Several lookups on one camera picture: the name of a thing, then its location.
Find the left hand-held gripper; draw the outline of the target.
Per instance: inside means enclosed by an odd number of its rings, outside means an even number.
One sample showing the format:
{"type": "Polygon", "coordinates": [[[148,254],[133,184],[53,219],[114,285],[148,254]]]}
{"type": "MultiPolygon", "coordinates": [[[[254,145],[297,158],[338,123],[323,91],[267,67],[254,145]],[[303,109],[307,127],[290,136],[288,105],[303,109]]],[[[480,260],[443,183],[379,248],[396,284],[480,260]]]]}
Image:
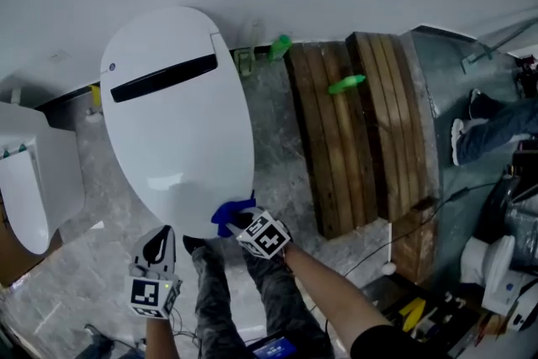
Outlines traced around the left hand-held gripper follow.
{"type": "Polygon", "coordinates": [[[129,306],[135,314],[151,319],[170,319],[182,281],[174,272],[176,236],[170,225],[154,228],[137,240],[131,253],[134,264],[161,264],[164,272],[131,265],[128,276],[129,306]]]}

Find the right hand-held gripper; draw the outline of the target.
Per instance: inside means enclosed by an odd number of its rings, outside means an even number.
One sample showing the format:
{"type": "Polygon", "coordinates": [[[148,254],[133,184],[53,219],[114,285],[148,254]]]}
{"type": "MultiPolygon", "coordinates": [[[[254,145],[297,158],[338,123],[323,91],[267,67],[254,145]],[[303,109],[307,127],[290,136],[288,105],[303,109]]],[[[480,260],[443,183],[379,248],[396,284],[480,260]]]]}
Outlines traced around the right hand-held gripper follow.
{"type": "Polygon", "coordinates": [[[227,229],[236,238],[240,246],[254,257],[272,259],[280,254],[292,240],[284,224],[262,207],[242,209],[236,214],[237,219],[252,219],[244,229],[227,223],[227,229]]]}

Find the blue wiping cloth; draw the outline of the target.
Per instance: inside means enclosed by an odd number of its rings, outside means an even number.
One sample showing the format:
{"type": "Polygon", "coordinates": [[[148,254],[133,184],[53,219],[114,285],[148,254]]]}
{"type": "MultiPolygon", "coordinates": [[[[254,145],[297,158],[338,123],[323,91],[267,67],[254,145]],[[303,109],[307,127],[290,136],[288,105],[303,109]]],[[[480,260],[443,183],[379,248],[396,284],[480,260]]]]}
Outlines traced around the blue wiping cloth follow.
{"type": "Polygon", "coordinates": [[[223,203],[211,217],[211,223],[218,226],[218,236],[222,238],[232,236],[233,232],[229,229],[228,224],[239,227],[241,212],[253,209],[255,206],[255,191],[251,192],[248,199],[223,203]]]}

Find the white oval appliance cover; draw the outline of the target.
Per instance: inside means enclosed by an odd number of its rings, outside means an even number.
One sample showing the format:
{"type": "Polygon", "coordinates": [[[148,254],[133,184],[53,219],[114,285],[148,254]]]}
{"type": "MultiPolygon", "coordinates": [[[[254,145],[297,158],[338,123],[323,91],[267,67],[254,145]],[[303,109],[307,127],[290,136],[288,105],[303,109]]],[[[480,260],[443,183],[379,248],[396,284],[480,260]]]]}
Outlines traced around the white oval appliance cover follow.
{"type": "Polygon", "coordinates": [[[101,60],[103,115],[130,186],[163,223],[217,236],[214,214],[250,197],[251,118],[217,25],[181,6],[122,27],[101,60]]]}

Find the person's right forearm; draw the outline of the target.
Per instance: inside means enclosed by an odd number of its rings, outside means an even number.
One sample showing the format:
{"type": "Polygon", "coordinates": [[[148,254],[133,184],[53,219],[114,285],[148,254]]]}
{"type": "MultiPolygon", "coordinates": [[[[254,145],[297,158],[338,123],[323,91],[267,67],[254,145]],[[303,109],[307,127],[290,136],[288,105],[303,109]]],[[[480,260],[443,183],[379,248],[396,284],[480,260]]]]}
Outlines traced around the person's right forearm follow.
{"type": "Polygon", "coordinates": [[[380,340],[365,336],[372,328],[387,326],[388,321],[361,290],[292,242],[286,245],[284,254],[285,262],[332,324],[346,351],[351,352],[354,343],[360,341],[359,357],[389,359],[390,352],[380,340]]]}

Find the person's left forearm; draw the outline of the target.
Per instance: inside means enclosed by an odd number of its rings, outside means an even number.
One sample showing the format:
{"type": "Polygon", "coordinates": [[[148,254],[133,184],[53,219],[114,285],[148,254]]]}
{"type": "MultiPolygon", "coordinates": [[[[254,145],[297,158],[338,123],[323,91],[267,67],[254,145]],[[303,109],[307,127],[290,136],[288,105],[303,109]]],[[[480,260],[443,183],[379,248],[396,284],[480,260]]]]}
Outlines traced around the person's left forearm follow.
{"type": "Polygon", "coordinates": [[[145,359],[180,359],[170,320],[146,320],[145,359]]]}

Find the white tank toilet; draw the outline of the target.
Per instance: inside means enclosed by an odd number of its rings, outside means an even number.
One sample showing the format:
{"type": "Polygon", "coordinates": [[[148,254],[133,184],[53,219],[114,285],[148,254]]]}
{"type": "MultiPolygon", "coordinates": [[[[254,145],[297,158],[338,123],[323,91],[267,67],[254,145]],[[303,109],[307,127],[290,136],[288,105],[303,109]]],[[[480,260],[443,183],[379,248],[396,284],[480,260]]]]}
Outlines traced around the white tank toilet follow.
{"type": "Polygon", "coordinates": [[[18,241],[46,253],[85,203],[76,133],[51,127],[40,111],[0,102],[0,193],[18,241]]]}

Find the white toilet with blue sticker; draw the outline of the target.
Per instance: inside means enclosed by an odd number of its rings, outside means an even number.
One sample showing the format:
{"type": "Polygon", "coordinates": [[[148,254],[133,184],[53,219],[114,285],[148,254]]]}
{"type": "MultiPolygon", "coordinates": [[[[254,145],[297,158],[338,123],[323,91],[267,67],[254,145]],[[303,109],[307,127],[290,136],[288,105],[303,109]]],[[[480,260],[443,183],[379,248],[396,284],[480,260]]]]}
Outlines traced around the white toilet with blue sticker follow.
{"type": "Polygon", "coordinates": [[[472,236],[461,256],[461,283],[477,284],[484,288],[482,307],[507,316],[521,290],[536,277],[511,270],[515,238],[505,235],[488,244],[472,236]]]}

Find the small black screen device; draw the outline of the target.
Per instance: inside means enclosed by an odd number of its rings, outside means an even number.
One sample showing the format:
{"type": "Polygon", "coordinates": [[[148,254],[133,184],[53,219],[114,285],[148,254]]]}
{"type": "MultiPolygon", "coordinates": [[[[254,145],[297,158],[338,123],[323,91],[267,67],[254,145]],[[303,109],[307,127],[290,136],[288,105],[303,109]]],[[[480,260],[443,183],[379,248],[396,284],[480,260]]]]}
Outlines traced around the small black screen device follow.
{"type": "Polygon", "coordinates": [[[293,359],[297,347],[285,336],[266,338],[249,346],[256,359],[293,359]]]}

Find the yellow plastic tool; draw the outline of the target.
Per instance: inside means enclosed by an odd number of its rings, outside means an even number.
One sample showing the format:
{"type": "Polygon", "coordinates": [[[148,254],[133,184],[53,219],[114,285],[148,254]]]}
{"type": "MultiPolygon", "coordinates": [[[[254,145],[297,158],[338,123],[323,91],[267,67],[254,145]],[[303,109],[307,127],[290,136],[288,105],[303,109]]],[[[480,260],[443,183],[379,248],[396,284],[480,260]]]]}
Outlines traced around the yellow plastic tool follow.
{"type": "Polygon", "coordinates": [[[410,332],[420,321],[426,301],[423,298],[415,298],[398,311],[402,317],[402,330],[405,333],[410,332]]]}

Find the person's black shirt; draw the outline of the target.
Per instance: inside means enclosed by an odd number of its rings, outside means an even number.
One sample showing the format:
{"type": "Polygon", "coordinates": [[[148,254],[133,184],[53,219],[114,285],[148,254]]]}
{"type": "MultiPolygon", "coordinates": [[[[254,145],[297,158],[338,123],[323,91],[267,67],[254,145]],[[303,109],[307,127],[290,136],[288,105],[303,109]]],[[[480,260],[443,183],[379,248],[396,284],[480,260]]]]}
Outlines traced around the person's black shirt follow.
{"type": "Polygon", "coordinates": [[[374,326],[360,334],[349,355],[351,359],[451,359],[391,325],[374,326]]]}

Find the plastic wrapped grey bundle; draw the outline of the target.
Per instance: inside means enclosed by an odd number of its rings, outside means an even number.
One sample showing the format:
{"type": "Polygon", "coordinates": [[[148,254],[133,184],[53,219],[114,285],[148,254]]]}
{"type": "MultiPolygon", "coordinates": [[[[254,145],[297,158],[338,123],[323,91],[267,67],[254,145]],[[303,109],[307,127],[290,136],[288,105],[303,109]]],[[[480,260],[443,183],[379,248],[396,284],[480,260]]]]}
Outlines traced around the plastic wrapped grey bundle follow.
{"type": "Polygon", "coordinates": [[[514,267],[538,268],[538,184],[521,186],[511,178],[508,188],[504,232],[514,237],[514,267]]]}

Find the white plastic appliance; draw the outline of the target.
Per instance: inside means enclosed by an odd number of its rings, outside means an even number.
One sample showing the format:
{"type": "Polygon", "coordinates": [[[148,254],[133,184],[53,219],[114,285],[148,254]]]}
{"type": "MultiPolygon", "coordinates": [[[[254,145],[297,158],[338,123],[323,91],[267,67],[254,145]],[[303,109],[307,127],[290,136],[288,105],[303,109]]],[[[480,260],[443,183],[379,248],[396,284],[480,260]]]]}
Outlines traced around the white plastic appliance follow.
{"type": "Polygon", "coordinates": [[[522,291],[515,303],[508,329],[522,331],[528,329],[538,316],[538,283],[522,291]]]}

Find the black equipment rack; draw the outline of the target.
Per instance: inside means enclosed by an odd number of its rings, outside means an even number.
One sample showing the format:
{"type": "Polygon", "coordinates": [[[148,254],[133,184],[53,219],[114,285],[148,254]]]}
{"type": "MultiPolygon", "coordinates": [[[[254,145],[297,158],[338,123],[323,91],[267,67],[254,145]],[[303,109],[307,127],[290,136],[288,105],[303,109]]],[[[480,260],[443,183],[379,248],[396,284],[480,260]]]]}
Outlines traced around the black equipment rack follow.
{"type": "Polygon", "coordinates": [[[538,59],[533,55],[517,58],[519,68],[516,81],[520,84],[526,98],[538,97],[538,59]]]}

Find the yellow bottle by wall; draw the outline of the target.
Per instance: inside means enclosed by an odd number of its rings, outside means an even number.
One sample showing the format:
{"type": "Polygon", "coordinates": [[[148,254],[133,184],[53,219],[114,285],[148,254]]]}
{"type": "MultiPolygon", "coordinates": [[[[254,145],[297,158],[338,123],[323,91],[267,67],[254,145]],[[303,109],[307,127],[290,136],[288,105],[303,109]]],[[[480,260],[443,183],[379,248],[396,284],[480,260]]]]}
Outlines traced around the yellow bottle by wall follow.
{"type": "Polygon", "coordinates": [[[103,107],[101,99],[101,89],[98,84],[89,86],[92,95],[92,104],[87,109],[86,121],[91,124],[96,124],[103,119],[103,107]]]}

